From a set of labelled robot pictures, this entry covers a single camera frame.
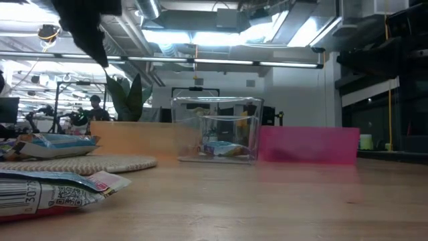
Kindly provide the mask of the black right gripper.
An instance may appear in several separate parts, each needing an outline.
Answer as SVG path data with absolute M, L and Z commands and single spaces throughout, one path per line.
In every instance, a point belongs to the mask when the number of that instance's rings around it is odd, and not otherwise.
M 375 48 L 342 52 L 336 61 L 389 79 L 428 71 L 428 1 L 410 1 L 408 8 L 388 16 L 386 24 L 391 39 Z

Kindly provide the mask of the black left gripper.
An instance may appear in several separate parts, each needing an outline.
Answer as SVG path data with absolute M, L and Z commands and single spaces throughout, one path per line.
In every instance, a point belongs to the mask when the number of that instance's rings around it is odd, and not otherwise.
M 74 43 L 101 67 L 108 67 L 104 32 L 98 26 L 101 15 L 122 15 L 121 0 L 51 0 L 63 30 L 72 33 Z

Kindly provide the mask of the blue white snack bag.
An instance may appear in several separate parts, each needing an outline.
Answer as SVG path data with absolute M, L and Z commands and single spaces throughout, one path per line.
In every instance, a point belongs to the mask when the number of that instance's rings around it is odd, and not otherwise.
M 59 159 L 82 156 L 96 150 L 100 137 L 37 133 L 20 135 L 4 155 L 8 161 Z

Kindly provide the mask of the light blue granola bar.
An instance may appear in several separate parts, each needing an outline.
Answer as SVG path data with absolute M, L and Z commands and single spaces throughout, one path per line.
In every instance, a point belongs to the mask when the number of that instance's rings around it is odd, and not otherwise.
M 200 150 L 204 154 L 218 157 L 234 157 L 249 154 L 247 147 L 227 141 L 209 141 L 202 144 Z
M 98 203 L 131 180 L 99 171 L 88 177 L 71 172 L 0 169 L 0 223 L 57 215 Z

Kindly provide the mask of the black round hanging device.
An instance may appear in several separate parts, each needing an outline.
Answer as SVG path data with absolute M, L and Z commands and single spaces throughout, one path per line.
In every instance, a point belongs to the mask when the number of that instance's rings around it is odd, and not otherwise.
M 61 28 L 56 25 L 51 24 L 43 24 L 41 28 L 39 28 L 37 36 L 38 38 L 46 43 L 54 43 L 61 32 Z

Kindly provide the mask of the person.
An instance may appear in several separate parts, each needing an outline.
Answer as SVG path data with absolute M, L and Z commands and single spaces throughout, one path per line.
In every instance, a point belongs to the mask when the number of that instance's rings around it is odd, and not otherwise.
M 93 121 L 109 121 L 110 115 L 107 110 L 100 107 L 101 99 L 97 95 L 90 97 L 92 109 L 86 113 L 86 117 Z

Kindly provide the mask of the green artificial plant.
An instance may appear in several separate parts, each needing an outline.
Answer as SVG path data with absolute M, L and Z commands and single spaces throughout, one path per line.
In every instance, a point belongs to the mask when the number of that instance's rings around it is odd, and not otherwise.
M 118 114 L 117 121 L 138 122 L 142 116 L 144 103 L 152 95 L 153 85 L 143 88 L 141 75 L 137 74 L 127 92 L 123 85 L 111 78 L 107 72 L 105 75 L 106 89 Z

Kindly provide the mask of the white green cup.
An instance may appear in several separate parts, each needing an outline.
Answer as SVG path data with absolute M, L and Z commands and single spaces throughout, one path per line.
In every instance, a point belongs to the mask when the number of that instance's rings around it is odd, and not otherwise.
M 358 149 L 359 150 L 373 150 L 372 135 L 360 134 Z

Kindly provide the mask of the orange plastic bin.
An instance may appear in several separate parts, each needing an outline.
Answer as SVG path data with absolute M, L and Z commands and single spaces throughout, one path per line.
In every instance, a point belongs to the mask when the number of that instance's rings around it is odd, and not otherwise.
M 91 133 L 98 136 L 97 155 L 143 155 L 160 159 L 178 156 L 175 127 L 171 123 L 94 121 Z

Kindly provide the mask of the black computer monitor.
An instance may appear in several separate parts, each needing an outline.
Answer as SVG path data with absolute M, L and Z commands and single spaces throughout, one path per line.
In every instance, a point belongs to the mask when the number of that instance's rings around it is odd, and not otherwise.
M 274 107 L 265 106 L 263 107 L 262 112 L 262 118 L 261 118 L 261 124 L 263 126 L 275 126 L 276 125 L 276 119 L 278 119 L 278 125 L 283 125 L 283 119 L 284 119 L 284 112 L 279 111 L 276 113 L 276 109 Z
M 15 124 L 19 108 L 18 97 L 0 97 L 0 123 Z

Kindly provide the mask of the red plastic bin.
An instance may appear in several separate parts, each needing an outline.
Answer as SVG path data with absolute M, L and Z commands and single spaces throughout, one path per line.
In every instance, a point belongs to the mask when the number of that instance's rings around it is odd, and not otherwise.
M 278 163 L 354 165 L 359 136 L 358 128 L 263 126 L 258 159 Z

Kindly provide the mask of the round woven mat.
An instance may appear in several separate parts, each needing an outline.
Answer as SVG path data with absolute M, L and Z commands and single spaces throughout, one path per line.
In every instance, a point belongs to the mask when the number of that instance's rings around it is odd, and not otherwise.
M 126 173 L 156 167 L 154 157 L 135 155 L 86 155 L 50 160 L 2 161 L 0 170 L 73 172 L 92 175 L 99 171 Z

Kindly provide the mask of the clear plastic bin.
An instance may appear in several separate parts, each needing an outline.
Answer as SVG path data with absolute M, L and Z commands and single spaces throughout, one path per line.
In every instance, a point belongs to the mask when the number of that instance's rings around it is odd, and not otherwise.
M 174 97 L 172 121 L 178 160 L 251 165 L 257 160 L 263 99 L 254 97 Z M 249 149 L 248 155 L 210 156 L 201 152 L 209 141 L 227 141 Z

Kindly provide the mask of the black background rig frame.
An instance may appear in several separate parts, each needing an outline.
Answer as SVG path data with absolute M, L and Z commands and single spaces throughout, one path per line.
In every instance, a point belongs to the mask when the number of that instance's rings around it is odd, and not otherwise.
M 211 92 L 211 91 L 215 91 L 217 93 L 217 96 L 220 97 L 220 89 L 218 88 L 203 88 L 200 86 L 191 86 L 191 87 L 172 87 L 171 88 L 171 98 L 174 98 L 175 96 L 178 96 L 174 94 L 175 90 L 188 90 L 191 92 L 203 92 L 203 91 L 207 91 L 207 92 Z
M 92 91 L 92 94 L 103 94 L 102 101 L 100 102 L 102 104 L 102 108 L 106 110 L 106 100 L 107 100 L 107 89 L 106 89 L 106 83 L 99 83 L 99 82 L 91 82 L 91 81 L 85 81 L 85 80 L 78 80 L 78 81 L 59 81 L 57 82 L 56 86 L 56 95 L 54 99 L 54 106 L 53 106 L 53 122 L 49 133 L 55 133 L 55 134 L 65 134 L 65 130 L 63 129 L 61 125 L 61 120 L 63 118 L 68 118 L 70 121 L 70 124 L 72 126 L 82 126 L 86 125 L 86 133 L 90 133 L 89 124 L 90 120 L 86 117 L 86 113 L 89 110 L 86 110 L 83 108 L 83 104 L 90 104 L 89 100 L 84 100 L 83 97 L 78 96 L 78 93 L 85 94 L 85 96 L 89 95 L 89 90 L 78 90 L 78 89 L 71 89 L 70 86 L 96 86 L 98 88 L 98 91 Z M 60 99 L 60 94 L 63 92 L 69 93 L 73 95 L 75 92 L 74 99 Z M 73 107 L 74 105 L 78 105 L 77 110 L 71 109 L 68 112 L 59 112 L 58 106 L 59 104 L 68 104 L 70 107 Z

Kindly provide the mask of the black aluminium frame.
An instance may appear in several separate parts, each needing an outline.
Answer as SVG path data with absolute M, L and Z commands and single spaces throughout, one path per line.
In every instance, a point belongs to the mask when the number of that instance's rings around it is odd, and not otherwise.
M 0 59 L 59 59 L 71 62 L 96 62 L 91 56 L 86 54 L 61 54 L 52 52 L 18 52 L 0 50 Z M 223 60 L 210 58 L 169 58 L 152 56 L 107 56 L 109 64 L 123 64 L 125 62 L 159 62 L 175 64 L 223 64 L 233 66 L 257 66 L 274 68 L 303 68 L 303 69 L 323 69 L 324 65 L 319 63 L 303 62 L 269 62 L 251 60 Z

